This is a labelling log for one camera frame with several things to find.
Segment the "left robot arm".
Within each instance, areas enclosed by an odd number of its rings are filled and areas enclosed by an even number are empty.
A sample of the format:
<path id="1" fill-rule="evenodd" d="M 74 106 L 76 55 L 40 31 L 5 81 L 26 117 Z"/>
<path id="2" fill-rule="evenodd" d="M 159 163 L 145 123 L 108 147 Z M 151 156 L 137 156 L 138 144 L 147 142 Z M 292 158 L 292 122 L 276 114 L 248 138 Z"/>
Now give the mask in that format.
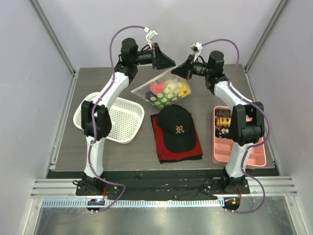
<path id="1" fill-rule="evenodd" d="M 118 62 L 112 66 L 112 76 L 108 83 L 92 101 L 81 104 L 81 127 L 87 141 L 87 163 L 77 189 L 93 195 L 100 195 L 107 181 L 101 176 L 103 152 L 107 136 L 112 129 L 110 108 L 120 93 L 135 78 L 139 65 L 152 65 L 161 70 L 174 67 L 175 61 L 165 55 L 158 43 L 149 43 L 147 49 L 139 50 L 133 38 L 121 43 Z"/>

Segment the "clear zip top bag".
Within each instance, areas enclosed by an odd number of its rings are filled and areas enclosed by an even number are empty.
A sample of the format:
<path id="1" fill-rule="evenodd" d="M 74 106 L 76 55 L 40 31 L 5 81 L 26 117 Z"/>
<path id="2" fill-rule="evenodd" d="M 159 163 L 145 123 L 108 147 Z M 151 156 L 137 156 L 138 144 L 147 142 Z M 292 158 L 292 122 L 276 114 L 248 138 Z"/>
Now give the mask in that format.
<path id="1" fill-rule="evenodd" d="M 188 97 L 192 93 L 191 88 L 184 78 L 171 73 L 175 68 L 172 67 L 162 72 L 148 82 L 131 90 L 131 93 L 159 109 Z"/>

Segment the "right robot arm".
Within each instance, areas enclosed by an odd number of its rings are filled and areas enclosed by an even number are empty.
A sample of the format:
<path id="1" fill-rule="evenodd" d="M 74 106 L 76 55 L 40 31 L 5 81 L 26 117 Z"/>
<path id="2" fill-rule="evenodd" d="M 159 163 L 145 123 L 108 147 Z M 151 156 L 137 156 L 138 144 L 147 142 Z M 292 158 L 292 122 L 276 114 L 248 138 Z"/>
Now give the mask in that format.
<path id="1" fill-rule="evenodd" d="M 233 193 L 244 185 L 247 159 L 253 145 L 264 136 L 265 124 L 262 114 L 264 107 L 261 102 L 252 102 L 239 97 L 240 94 L 224 74 L 222 52 L 211 52 L 207 62 L 200 63 L 195 58 L 194 54 L 190 54 L 187 60 L 174 68 L 171 73 L 186 80 L 193 75 L 204 77 L 207 89 L 231 110 L 229 132 L 233 147 L 230 161 L 223 169 L 221 189 L 226 193 Z"/>

